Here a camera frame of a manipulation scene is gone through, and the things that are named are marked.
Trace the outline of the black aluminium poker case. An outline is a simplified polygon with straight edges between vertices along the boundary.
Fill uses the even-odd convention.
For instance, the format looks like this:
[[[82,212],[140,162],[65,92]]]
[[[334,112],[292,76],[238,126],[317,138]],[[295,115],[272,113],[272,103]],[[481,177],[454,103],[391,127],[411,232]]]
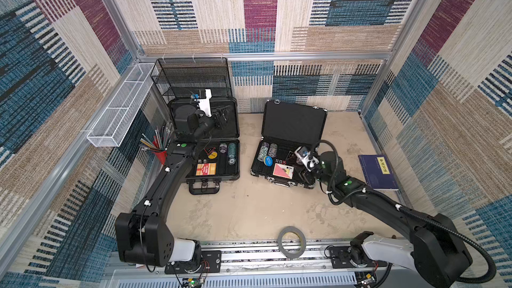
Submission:
[[[263,112],[261,141],[253,159],[250,173],[276,185],[313,189],[315,184],[304,184],[301,180],[301,171],[305,166],[296,157],[295,150],[301,146],[312,150],[312,147],[322,137],[326,119],[326,109],[287,103],[278,99],[267,101]],[[277,155],[273,158],[272,167],[267,167],[262,161],[257,160],[259,148],[264,141],[278,145]],[[293,179],[273,176],[273,168],[276,163],[293,166]]]

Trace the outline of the grey plastic poker case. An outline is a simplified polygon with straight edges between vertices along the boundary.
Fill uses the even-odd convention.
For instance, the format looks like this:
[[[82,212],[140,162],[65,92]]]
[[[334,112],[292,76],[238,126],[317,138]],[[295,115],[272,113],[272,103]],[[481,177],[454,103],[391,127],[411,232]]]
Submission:
[[[240,177],[240,129],[237,113],[237,100],[233,97],[212,97],[211,113],[214,109],[229,109],[229,121],[224,129],[216,129],[212,116],[208,117],[199,109],[193,99],[174,99],[169,102],[172,124],[175,130],[175,141],[172,149],[193,147],[191,157],[194,162],[185,175],[189,193],[192,195],[213,195],[220,191],[222,181],[236,181]],[[220,153],[221,143],[237,145],[237,161],[229,165],[226,153]],[[205,148],[215,147],[218,156],[209,159]],[[196,176],[196,167],[200,163],[216,163],[216,175]]]

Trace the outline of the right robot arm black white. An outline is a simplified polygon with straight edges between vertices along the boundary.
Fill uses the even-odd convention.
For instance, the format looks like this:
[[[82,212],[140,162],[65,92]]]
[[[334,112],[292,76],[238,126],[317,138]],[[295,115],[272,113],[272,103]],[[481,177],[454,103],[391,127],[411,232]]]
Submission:
[[[449,217],[441,213],[431,216],[401,205],[346,174],[335,148],[319,155],[317,147],[296,149],[297,158],[305,166],[301,177],[325,184],[331,204],[345,204],[364,211],[403,236],[386,239],[370,231],[360,234],[352,241],[351,249],[361,258],[416,271],[433,287],[450,287],[455,282],[482,284],[496,276],[497,266],[492,256],[458,232]]]

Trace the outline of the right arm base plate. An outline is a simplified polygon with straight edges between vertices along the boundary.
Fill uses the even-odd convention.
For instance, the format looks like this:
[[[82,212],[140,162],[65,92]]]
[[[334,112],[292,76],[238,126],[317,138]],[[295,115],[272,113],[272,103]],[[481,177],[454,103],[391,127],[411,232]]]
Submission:
[[[349,253],[349,246],[328,245],[324,249],[324,256],[331,262],[333,269],[372,268],[379,270],[387,267],[385,261],[365,259],[361,263],[354,262]]]

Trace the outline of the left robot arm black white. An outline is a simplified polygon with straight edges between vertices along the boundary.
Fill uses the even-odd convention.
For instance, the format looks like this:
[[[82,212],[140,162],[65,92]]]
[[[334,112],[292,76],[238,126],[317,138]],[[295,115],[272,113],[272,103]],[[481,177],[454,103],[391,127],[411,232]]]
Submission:
[[[125,263],[157,267],[201,266],[201,245],[192,239],[176,239],[166,222],[170,206],[199,154],[203,140],[214,130],[226,128],[234,109],[215,107],[211,115],[194,105],[182,105],[175,112],[175,137],[169,141],[165,162],[148,192],[129,213],[115,220],[119,258]]]

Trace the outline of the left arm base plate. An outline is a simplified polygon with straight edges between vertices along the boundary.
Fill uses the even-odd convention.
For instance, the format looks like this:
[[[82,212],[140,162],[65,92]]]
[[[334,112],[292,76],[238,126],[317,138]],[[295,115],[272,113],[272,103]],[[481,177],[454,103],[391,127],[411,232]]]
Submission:
[[[202,251],[201,257],[193,257],[191,261],[168,263],[165,267],[166,275],[200,275],[206,273],[219,273],[221,271],[222,253],[220,250]]]

